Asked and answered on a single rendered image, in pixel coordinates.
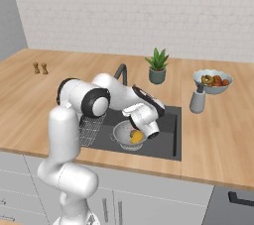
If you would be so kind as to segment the grey cupboard panel under sink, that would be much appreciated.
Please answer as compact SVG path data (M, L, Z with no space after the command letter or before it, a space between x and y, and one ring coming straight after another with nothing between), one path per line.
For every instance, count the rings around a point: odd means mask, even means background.
M213 186L203 183L166 178L160 176L92 167L98 176L99 185L127 193L158 197L206 206L211 197Z

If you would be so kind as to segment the dark grey sink faucet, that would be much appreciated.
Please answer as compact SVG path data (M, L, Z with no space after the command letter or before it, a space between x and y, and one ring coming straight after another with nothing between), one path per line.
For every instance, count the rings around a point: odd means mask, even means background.
M114 77L118 79L119 77L122 77L122 83L124 85L127 85L127 66L125 63L121 63L116 70Z

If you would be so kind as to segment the yellow-green fruit in bowl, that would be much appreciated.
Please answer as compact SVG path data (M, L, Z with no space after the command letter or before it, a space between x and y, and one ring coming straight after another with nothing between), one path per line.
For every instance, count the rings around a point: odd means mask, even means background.
M203 75L201 77L201 83L202 84L212 84L213 83L213 77L211 75Z

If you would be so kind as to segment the dark grey sink basin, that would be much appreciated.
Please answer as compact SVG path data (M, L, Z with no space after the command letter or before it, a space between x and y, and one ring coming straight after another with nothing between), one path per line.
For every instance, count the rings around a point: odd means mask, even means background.
M146 140L137 151L124 150L113 139L113 128L124 120L128 118L124 117L121 111L109 109L93 144L88 148L166 160L182 160L181 107L166 106L165 115L157 120L160 134L154 139Z

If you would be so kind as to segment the green plant in grey pot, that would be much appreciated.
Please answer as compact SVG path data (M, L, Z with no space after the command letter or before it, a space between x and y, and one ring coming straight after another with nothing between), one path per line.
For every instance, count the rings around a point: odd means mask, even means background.
M166 54L166 50L159 52L157 48L154 48L154 53L151 58L146 57L146 62L150 65L149 80L152 83L162 84L165 81L168 58L169 56Z

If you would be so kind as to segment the pale blue fruit bowl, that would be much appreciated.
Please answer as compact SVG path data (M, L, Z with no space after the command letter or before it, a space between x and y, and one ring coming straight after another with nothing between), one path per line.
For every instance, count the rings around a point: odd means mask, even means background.
M222 80L224 79L228 80L228 84L226 86L207 86L206 85L203 88L203 90L207 94L220 94L224 92L233 83L233 78L229 74L224 73L223 71L216 70L216 69L200 69L192 75L192 78L195 84L199 85L201 83L201 77L207 74L210 76L219 75Z

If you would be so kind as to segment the grey drawer front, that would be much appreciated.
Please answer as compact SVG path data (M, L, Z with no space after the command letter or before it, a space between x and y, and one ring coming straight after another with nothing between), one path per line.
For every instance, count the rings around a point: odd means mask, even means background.
M38 197L0 190L0 200L3 198L6 205L0 204L0 215L14 217L23 225L50 225Z
M29 175L0 169L0 189L37 197L33 181Z
M22 155L0 152L0 170L30 174Z

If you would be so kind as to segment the white colander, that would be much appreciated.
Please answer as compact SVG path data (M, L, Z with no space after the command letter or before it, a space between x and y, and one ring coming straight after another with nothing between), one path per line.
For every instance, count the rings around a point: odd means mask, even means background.
M122 149L128 151L137 151L142 148L143 143L147 140L143 134L143 140L138 144L132 144L130 142L130 131L136 130L132 127L131 123L126 120L118 123L113 129L113 139L121 146Z

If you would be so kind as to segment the grey soap dispenser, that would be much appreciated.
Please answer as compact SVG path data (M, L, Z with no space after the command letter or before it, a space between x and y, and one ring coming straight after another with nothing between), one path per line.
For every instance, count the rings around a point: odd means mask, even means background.
M199 84L197 89L193 92L190 100L190 111L194 114L200 114L204 109L205 91L204 85Z

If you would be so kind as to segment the grey cupboard door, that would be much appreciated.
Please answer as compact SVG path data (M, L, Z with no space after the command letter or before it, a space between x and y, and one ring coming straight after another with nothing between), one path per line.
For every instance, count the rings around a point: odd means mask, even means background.
M118 190L114 200L117 225L118 201L122 201L123 225L201 225L206 211L205 205Z
M99 187L88 198L91 211L97 216L100 225L115 225L113 192L110 189Z

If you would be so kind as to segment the grey dishwasher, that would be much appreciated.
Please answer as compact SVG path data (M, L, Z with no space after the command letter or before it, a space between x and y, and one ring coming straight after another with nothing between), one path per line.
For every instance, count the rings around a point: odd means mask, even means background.
M254 191L216 186L208 203L202 225L254 225L254 207L230 203L228 192L254 200Z

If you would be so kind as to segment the yellow mango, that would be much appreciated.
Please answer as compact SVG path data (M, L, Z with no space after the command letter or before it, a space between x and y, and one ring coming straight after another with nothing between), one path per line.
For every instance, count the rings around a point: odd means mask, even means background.
M143 133L141 131L136 130L130 142L132 144L138 144L143 140Z

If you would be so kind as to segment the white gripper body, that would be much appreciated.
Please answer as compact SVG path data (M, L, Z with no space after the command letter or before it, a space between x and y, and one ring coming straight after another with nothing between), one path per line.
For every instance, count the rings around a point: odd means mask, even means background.
M122 114L124 117L129 117L132 113L139 114L140 109L144 106L144 103L137 103L132 106L129 106L122 110Z

